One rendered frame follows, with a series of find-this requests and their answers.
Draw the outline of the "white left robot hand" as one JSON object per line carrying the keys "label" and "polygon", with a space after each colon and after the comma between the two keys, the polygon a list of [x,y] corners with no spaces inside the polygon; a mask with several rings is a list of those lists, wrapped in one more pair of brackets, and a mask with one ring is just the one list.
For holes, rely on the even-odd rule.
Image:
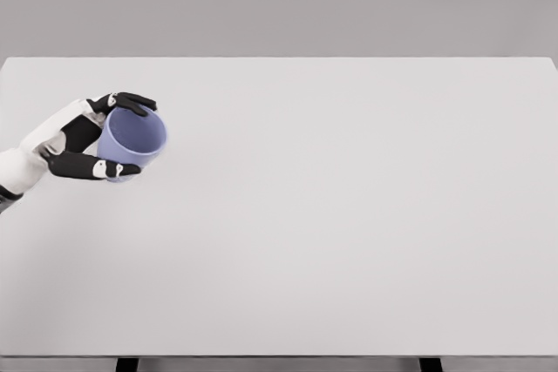
{"label": "white left robot hand", "polygon": [[69,179],[118,179],[141,173],[135,164],[123,164],[85,153],[99,140],[105,120],[116,109],[142,118],[157,110],[155,100],[130,92],[112,92],[78,99],[56,112],[29,133],[20,148],[37,157],[51,174]]}

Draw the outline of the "blue plastic cup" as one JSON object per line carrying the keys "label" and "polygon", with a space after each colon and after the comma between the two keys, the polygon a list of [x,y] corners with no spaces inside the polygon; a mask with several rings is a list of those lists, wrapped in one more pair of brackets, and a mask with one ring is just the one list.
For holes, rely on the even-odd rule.
{"label": "blue plastic cup", "polygon": [[159,113],[142,105],[146,116],[115,108],[106,117],[99,137],[97,156],[141,169],[149,166],[167,145],[167,127]]}

